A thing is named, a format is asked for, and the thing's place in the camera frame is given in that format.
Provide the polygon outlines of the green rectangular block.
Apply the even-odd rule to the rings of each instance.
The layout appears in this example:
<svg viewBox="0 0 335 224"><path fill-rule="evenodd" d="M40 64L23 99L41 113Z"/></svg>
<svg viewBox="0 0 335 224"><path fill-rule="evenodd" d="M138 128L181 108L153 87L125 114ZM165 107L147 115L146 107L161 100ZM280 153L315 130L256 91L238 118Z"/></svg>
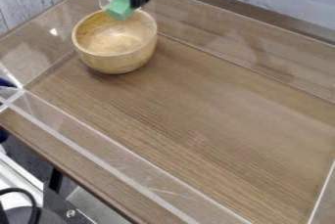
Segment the green rectangular block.
<svg viewBox="0 0 335 224"><path fill-rule="evenodd" d="M111 0L106 6L106 13L114 19L125 21L137 9L131 6L131 0Z"/></svg>

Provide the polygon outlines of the light wooden bowl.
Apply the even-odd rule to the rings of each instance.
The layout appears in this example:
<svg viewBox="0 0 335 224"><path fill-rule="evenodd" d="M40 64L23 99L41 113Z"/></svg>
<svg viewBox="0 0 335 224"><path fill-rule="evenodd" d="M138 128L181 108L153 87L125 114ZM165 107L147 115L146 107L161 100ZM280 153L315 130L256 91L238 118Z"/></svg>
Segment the light wooden bowl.
<svg viewBox="0 0 335 224"><path fill-rule="evenodd" d="M83 63L107 74L141 68L157 46L157 22L145 11L135 11L125 21L103 10L88 14L72 29L72 43Z"/></svg>

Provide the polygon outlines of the clear acrylic tray walls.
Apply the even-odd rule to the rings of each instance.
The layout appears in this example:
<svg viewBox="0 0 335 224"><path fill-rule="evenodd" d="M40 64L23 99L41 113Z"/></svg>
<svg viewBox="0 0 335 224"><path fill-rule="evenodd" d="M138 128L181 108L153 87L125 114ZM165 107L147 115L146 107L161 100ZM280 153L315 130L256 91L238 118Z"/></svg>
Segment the clear acrylic tray walls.
<svg viewBox="0 0 335 224"><path fill-rule="evenodd" d="M72 41L98 7L0 37L0 127L135 224L335 224L335 42L151 0L153 58L108 75Z"/></svg>

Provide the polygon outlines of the black table leg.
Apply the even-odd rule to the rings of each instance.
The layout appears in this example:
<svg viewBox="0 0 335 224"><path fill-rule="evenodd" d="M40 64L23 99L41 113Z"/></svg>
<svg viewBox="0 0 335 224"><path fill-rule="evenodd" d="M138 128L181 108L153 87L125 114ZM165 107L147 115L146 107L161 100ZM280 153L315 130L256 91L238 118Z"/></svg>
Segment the black table leg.
<svg viewBox="0 0 335 224"><path fill-rule="evenodd" d="M59 193L62 189L63 183L63 173L54 168L51 171L50 181L48 181L48 188L55 192Z"/></svg>

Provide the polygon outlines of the grey metal base plate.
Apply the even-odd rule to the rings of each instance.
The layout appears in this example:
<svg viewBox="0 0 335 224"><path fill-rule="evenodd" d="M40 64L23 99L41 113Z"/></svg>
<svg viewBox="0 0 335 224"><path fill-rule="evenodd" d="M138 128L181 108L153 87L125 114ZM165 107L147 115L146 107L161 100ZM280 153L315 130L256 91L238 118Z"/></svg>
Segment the grey metal base plate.
<svg viewBox="0 0 335 224"><path fill-rule="evenodd" d="M43 189L43 207L37 224L95 224L48 187Z"/></svg>

